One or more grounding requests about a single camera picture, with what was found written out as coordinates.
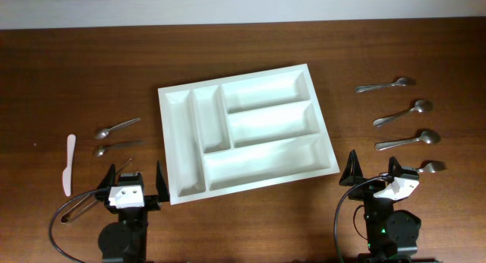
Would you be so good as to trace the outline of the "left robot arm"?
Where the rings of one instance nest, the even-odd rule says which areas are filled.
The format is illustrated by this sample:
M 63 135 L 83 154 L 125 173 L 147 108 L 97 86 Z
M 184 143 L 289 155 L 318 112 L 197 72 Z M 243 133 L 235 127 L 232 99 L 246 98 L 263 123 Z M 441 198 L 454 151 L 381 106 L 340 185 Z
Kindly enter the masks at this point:
M 170 200 L 162 167 L 156 165 L 155 195 L 144 194 L 144 180 L 140 172 L 117 174 L 111 165 L 98 185 L 97 201 L 118 216 L 106 225 L 98 237 L 103 262 L 145 262 L 147 260 L 148 213 L 159 211 Z

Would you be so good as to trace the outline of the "steel spoon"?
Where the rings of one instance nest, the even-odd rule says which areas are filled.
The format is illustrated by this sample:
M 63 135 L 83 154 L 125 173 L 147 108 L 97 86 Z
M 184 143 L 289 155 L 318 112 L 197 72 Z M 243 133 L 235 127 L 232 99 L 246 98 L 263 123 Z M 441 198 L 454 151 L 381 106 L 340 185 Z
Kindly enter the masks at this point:
M 390 149 L 392 147 L 398 147 L 398 146 L 411 144 L 419 141 L 424 142 L 426 144 L 436 144 L 441 141 L 441 136 L 435 131 L 424 130 L 419 135 L 413 138 L 377 143 L 375 144 L 375 149 L 378 151 L 383 151 L 386 149 Z
M 369 85 L 357 86 L 355 88 L 355 92 L 356 93 L 364 93 L 364 92 L 379 90 L 379 89 L 388 88 L 388 87 L 406 87 L 406 86 L 411 86 L 411 85 L 415 85 L 414 80 L 412 80 L 411 78 L 407 78 L 407 77 L 401 77 L 401 78 L 398 78 L 394 82 L 389 83 L 389 84 L 369 84 Z
M 407 109 L 405 111 L 402 111 L 400 113 L 397 113 L 397 114 L 394 114 L 394 115 L 391 115 L 391 116 L 387 116 L 387 117 L 383 117 L 383 118 L 379 118 L 379 119 L 376 119 L 373 121 L 373 126 L 374 127 L 382 127 L 384 125 L 386 125 L 387 123 L 390 123 L 402 116 L 405 116 L 411 112 L 419 112 L 419 113 L 424 113 L 424 112 L 430 112 L 432 111 L 434 108 L 434 105 L 431 101 L 429 100 L 417 100 L 413 106 L 410 108 L 410 109 Z

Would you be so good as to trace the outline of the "white plastic cutlery tray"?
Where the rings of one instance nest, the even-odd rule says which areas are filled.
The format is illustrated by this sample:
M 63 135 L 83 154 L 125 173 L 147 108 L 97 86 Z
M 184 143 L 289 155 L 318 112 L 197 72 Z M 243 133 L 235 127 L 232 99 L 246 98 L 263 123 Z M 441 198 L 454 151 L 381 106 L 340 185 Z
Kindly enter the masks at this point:
M 172 204 L 339 172 L 306 64 L 158 90 Z

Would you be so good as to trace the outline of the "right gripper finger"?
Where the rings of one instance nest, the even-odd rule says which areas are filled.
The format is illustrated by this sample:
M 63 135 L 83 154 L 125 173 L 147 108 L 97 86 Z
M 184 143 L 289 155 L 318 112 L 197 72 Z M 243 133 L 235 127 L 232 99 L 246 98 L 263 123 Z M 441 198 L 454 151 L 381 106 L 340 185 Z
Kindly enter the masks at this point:
M 388 175 L 392 177 L 402 175 L 402 166 L 395 157 L 389 159 Z
M 342 172 L 342 176 L 339 180 L 341 186 L 354 186 L 363 183 L 364 177 L 361 170 L 360 163 L 358 161 L 358 155 L 355 150 L 349 153 L 349 158 L 346 163 L 346 168 Z

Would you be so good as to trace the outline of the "steel fork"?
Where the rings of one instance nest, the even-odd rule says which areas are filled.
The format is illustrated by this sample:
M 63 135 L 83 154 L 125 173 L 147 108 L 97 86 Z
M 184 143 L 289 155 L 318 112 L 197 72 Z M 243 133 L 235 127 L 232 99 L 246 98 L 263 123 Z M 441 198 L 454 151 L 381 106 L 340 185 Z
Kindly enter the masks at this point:
M 441 161 L 427 161 L 426 164 L 416 168 L 418 173 L 436 173 L 447 169 L 447 165 Z

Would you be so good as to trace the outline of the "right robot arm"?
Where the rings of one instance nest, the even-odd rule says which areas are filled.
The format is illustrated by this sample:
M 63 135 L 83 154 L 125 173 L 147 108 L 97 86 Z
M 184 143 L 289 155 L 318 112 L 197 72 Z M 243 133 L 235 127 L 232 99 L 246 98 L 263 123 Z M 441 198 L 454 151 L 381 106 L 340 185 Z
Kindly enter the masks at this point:
M 339 181 L 349 190 L 340 198 L 333 224 L 333 238 L 338 247 L 337 223 L 345 199 L 361 201 L 364 208 L 368 252 L 358 255 L 358 262 L 410 262 L 418 251 L 417 238 L 421 219 L 393 205 L 406 199 L 417 189 L 419 174 L 389 159 L 388 172 L 366 179 L 355 151 L 349 153 L 346 168 Z

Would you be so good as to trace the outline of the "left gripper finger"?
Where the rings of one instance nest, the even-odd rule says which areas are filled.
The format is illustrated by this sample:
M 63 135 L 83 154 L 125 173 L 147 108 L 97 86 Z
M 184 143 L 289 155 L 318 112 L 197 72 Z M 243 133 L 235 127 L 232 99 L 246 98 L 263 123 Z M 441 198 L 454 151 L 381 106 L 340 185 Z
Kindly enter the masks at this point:
M 156 190 L 159 202 L 170 201 L 169 190 L 166 181 L 164 180 L 162 166 L 159 161 L 156 164 Z
M 115 174 L 116 174 L 116 168 L 115 164 L 112 164 L 109 167 L 109 170 L 101 183 L 98 185 L 98 189 L 106 189 L 108 187 L 112 187 L 115 184 Z

